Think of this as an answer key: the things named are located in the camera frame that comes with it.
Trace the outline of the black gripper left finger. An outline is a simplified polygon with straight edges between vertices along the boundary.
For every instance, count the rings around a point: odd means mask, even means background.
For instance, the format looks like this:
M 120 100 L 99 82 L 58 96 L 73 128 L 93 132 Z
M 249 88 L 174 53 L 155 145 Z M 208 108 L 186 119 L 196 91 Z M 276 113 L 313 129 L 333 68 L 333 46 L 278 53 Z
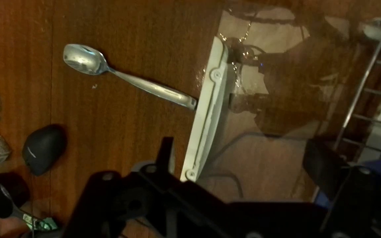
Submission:
M 173 152 L 173 138 L 166 136 L 161 140 L 155 161 L 157 173 L 173 173 L 174 172 L 174 152 Z

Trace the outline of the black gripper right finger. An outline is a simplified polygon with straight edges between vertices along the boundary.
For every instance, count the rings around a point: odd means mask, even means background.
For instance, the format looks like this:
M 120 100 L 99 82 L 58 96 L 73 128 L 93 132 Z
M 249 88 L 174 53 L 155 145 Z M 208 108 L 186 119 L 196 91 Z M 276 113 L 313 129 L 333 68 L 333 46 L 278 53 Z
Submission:
M 337 194 L 347 174 L 349 165 L 337 152 L 317 140 L 308 140 L 302 156 L 302 168 L 327 198 Z

